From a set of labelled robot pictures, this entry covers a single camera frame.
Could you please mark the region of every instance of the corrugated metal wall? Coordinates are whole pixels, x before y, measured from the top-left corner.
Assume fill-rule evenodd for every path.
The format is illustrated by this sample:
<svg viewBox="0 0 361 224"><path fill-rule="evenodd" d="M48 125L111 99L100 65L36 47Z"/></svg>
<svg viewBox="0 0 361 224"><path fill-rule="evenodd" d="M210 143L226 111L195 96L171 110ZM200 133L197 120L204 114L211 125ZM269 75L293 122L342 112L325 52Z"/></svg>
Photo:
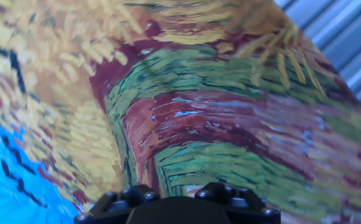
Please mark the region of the corrugated metal wall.
<svg viewBox="0 0 361 224"><path fill-rule="evenodd" d="M275 0L361 101L361 0Z"/></svg>

